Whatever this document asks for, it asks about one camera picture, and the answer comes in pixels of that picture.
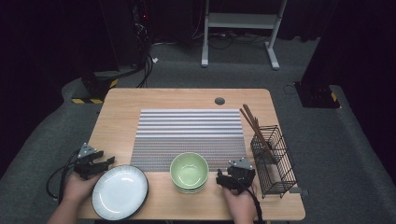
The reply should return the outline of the black stand base yellow mark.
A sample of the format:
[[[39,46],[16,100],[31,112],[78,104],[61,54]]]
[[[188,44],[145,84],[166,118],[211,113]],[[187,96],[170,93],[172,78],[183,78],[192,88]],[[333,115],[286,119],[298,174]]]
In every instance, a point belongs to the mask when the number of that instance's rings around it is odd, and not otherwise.
[[[340,103],[335,93],[329,86],[315,87],[302,82],[295,82],[294,87],[298,93],[303,107],[307,108],[339,108]]]

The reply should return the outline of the white ribbed plate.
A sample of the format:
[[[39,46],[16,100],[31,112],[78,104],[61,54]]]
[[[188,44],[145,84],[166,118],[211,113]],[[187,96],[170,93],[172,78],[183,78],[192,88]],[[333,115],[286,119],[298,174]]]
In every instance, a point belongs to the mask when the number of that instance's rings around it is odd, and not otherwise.
[[[110,169],[97,181],[92,192],[92,207],[106,220],[122,220],[136,214],[149,196],[146,175],[132,165]]]

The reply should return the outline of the black yellow striped stand base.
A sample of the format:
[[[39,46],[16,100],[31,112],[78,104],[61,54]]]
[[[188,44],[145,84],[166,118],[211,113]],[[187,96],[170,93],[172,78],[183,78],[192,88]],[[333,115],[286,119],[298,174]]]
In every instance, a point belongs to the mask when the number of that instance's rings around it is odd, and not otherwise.
[[[110,89],[114,88],[118,79],[116,77],[97,77],[89,73],[81,77],[85,96],[91,99],[104,100]]]

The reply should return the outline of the person's left hand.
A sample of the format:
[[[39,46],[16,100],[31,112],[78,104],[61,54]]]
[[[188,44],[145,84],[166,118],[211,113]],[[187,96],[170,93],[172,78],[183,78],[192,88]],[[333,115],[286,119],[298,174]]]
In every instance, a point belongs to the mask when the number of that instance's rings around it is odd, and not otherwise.
[[[92,190],[102,175],[93,175],[89,179],[82,178],[77,173],[72,173],[65,184],[63,202],[81,204],[92,194]]]

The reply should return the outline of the white metal desk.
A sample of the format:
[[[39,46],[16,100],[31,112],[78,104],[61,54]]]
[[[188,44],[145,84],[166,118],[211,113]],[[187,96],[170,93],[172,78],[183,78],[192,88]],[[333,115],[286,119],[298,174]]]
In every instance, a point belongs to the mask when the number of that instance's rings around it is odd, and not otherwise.
[[[238,28],[271,30],[270,39],[264,43],[269,61],[274,70],[280,68],[274,51],[277,33],[283,19],[288,0],[281,0],[279,10],[276,14],[238,14],[238,13],[213,13],[209,11],[209,0],[206,0],[204,38],[202,45],[201,66],[209,65],[208,36],[210,28]]]

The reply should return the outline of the yellow black hazard tape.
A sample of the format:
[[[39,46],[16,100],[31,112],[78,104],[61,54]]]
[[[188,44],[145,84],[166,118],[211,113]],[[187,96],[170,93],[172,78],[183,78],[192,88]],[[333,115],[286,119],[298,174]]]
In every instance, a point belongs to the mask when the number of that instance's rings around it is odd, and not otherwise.
[[[101,99],[92,99],[92,98],[72,98],[71,99],[74,104],[102,104],[104,101]]]

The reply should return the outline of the grey striped placemat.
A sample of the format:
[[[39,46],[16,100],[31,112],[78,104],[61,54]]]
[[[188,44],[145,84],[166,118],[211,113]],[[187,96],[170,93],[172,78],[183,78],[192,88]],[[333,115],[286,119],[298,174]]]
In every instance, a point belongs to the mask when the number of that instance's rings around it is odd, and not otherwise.
[[[225,169],[247,150],[237,109],[143,109],[131,164],[145,172],[167,172],[179,154],[194,152],[209,170]]]

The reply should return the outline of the black equipment cabinet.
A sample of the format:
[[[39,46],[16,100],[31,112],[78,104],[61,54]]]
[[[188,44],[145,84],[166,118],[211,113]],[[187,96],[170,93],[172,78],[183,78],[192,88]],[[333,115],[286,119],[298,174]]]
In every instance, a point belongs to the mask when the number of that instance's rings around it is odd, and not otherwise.
[[[118,68],[143,63],[144,0],[100,0],[107,33]]]

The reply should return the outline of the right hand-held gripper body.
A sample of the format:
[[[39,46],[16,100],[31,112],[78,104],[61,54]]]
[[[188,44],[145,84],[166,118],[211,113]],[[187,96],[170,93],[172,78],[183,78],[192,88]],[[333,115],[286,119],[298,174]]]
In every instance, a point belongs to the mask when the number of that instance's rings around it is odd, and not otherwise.
[[[232,178],[231,189],[238,194],[250,188],[256,171],[246,158],[228,161],[230,166],[227,168],[228,175]]]

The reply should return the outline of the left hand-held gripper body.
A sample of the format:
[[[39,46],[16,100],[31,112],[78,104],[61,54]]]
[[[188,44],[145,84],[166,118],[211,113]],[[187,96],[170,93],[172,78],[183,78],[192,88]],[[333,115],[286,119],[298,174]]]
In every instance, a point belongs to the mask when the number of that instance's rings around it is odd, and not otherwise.
[[[82,178],[87,179],[90,175],[93,175],[92,167],[94,164],[93,161],[89,161],[89,156],[97,151],[96,148],[91,147],[87,143],[84,143],[78,151],[74,171]]]

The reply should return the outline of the person's right hand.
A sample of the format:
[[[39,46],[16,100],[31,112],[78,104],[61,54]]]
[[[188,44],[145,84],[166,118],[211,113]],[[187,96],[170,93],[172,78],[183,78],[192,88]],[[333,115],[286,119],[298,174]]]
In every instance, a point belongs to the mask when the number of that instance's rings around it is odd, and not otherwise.
[[[229,212],[234,224],[254,224],[257,216],[253,197],[245,190],[240,194],[233,194],[229,189],[222,188]]]

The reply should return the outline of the black wire cutlery basket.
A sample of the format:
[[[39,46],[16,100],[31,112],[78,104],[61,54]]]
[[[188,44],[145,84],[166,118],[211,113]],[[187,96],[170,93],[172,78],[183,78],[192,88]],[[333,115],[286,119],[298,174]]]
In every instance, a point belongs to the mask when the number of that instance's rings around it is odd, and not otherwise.
[[[270,144],[276,157],[276,164],[270,164],[264,156],[263,143],[255,134],[250,141],[250,148],[256,164],[256,170],[262,189],[262,197],[274,194],[280,198],[297,184],[293,172],[294,161],[277,125],[261,126],[262,138]]]

